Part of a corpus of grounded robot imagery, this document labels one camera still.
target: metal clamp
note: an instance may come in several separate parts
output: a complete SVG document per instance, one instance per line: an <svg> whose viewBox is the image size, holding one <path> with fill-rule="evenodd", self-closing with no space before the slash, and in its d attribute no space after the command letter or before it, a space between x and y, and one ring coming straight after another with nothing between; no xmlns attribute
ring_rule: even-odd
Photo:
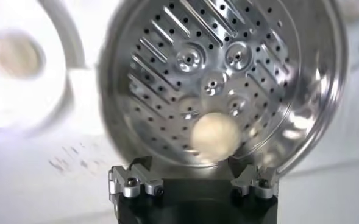
<svg viewBox="0 0 359 224"><path fill-rule="evenodd" d="M242 197L250 193L252 182L256 179L257 170L255 166L248 165L240 176L231 181L231 184L237 194Z"/></svg>
<svg viewBox="0 0 359 224"><path fill-rule="evenodd" d="M255 184L255 194L259 198L270 199L274 196L276 183L275 167L266 167L258 171L258 181Z"/></svg>
<svg viewBox="0 0 359 224"><path fill-rule="evenodd" d="M254 187L258 198L270 199L274 196L275 174L273 167L257 169L253 165L248 165L238 178L231 181L231 185L240 197L248 195L250 187Z"/></svg>
<svg viewBox="0 0 359 224"><path fill-rule="evenodd" d="M116 195L123 194L126 198L134 198L141 194L141 185L145 193L152 196L163 194L163 180L148 171L142 164L133 164L129 170L122 166L113 166L108 173L109 199L116 203Z"/></svg>

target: metal drum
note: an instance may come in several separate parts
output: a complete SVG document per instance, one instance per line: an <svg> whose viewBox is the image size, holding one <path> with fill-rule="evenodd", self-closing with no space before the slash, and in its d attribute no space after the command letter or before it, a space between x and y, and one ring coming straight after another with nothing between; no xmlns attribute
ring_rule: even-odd
<svg viewBox="0 0 359 224"><path fill-rule="evenodd" d="M125 159L152 155L162 176L224 170L190 144L212 112L240 126L234 158L283 175L327 129L347 73L332 0L126 0L103 49L107 130Z"/></svg>

